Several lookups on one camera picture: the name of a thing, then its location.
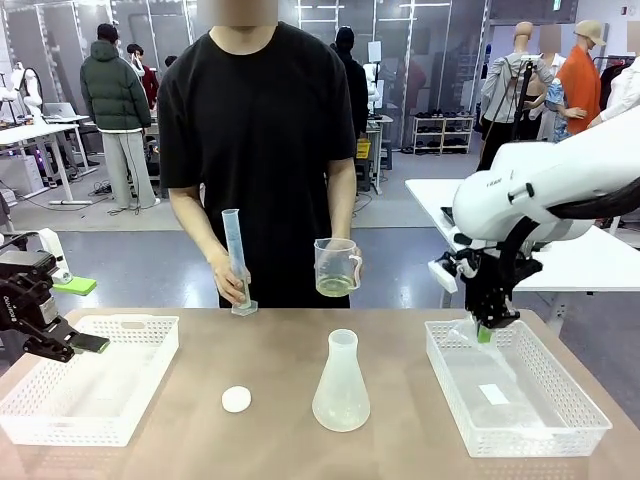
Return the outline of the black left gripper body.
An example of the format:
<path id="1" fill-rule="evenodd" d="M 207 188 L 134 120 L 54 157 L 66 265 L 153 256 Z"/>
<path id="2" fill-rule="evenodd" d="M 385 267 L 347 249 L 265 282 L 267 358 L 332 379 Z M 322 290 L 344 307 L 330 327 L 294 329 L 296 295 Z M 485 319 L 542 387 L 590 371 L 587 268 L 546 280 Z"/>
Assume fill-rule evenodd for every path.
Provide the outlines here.
<path id="1" fill-rule="evenodd" d="M 56 318 L 50 293 L 55 258 L 45 251 L 1 254 L 1 330 L 45 331 Z"/>

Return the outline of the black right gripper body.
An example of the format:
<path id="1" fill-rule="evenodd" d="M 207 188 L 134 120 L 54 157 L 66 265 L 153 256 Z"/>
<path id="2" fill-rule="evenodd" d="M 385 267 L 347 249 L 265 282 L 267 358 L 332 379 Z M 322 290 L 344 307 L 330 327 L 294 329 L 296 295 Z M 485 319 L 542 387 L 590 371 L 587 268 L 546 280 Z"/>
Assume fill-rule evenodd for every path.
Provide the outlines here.
<path id="1" fill-rule="evenodd" d="M 472 313 L 484 308 L 494 313 L 494 309 L 509 300 L 506 283 L 499 272 L 498 258 L 488 254 L 479 254 L 477 267 L 464 275 L 465 308 Z"/>

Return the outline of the person's left hand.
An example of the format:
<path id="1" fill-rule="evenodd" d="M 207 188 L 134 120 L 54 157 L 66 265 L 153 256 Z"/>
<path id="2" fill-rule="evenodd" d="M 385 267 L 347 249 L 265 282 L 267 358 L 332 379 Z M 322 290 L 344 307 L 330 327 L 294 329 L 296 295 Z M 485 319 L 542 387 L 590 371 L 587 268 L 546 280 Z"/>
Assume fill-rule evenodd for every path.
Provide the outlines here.
<path id="1" fill-rule="evenodd" d="M 360 288 L 362 256 L 350 239 L 317 239 L 315 248 L 316 290 L 332 298 L 349 296 Z"/>

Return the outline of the person's right hand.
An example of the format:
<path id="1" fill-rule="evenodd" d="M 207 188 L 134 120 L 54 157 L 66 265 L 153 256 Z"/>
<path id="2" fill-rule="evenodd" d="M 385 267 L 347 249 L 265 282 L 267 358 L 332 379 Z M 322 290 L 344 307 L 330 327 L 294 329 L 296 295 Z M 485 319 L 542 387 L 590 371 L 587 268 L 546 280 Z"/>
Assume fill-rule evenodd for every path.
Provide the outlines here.
<path id="1" fill-rule="evenodd" d="M 234 272 L 227 251 L 217 246 L 208 260 L 217 286 L 218 293 L 232 306 L 243 305 L 247 298 L 245 284 Z"/>

